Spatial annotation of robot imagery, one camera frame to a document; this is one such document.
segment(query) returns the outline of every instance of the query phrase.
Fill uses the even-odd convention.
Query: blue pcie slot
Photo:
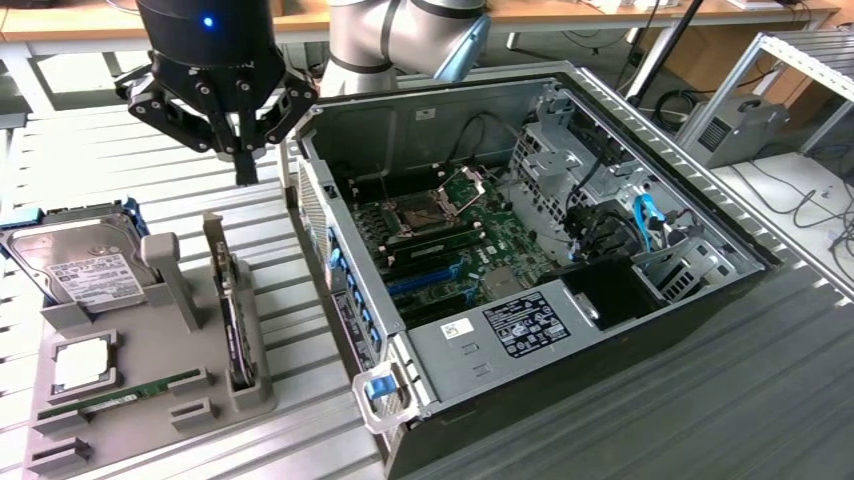
[[[391,285],[388,287],[388,295],[400,295],[401,293],[411,292],[412,290],[418,290],[419,288],[427,287],[436,283],[454,280],[459,275],[459,269],[462,265],[463,261],[460,260],[458,264],[451,265],[448,268],[443,268],[442,270],[428,273],[427,275],[422,275],[412,280],[397,283],[396,285]]]

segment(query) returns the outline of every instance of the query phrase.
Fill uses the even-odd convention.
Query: warning label
[[[539,292],[483,311],[504,350],[519,358],[558,340],[570,332]]]
[[[107,303],[143,293],[120,253],[48,265],[48,271],[71,298],[83,306]]]

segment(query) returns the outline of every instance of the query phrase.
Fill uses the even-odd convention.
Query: green circuit board
[[[399,294],[389,290],[409,328],[491,302],[506,296],[507,292],[530,288],[539,276],[556,266],[536,241],[528,237],[528,230],[512,210],[502,209],[504,199],[499,187],[486,179],[482,186],[484,194],[463,209],[478,194],[475,183],[464,175],[455,175],[447,181],[444,185],[447,201],[458,211],[462,210],[455,217],[438,210],[436,191],[416,192],[391,198],[388,201],[361,204],[353,212],[356,226],[368,249],[375,253],[380,273],[385,272],[393,276],[393,273],[400,271],[389,268],[383,255],[381,247],[389,243],[389,238],[399,235],[419,238],[418,235],[432,233],[440,239],[439,242],[447,241],[448,238],[455,239],[455,248],[451,252],[434,252],[427,247],[419,251],[428,252],[424,260],[415,262],[405,257],[407,261],[415,263],[411,274],[385,282],[393,289],[395,285],[412,280],[418,281],[432,272],[442,272],[451,266],[456,268],[452,279]],[[475,222],[479,222],[479,228],[475,231],[454,237],[451,237],[451,230],[443,230],[454,226],[463,228],[464,225],[472,225]],[[443,231],[448,231],[447,236],[443,236]],[[506,279],[507,282],[502,283],[498,279]]]

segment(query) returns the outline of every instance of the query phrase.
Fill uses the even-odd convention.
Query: hard drive
[[[133,199],[73,209],[19,209],[0,219],[0,253],[36,283],[48,305],[91,313],[140,303],[159,282],[140,257],[148,228]]]

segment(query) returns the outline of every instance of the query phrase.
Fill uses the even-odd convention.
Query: motherboard
[[[359,204],[353,219],[408,328],[522,292],[556,264],[483,169]]]

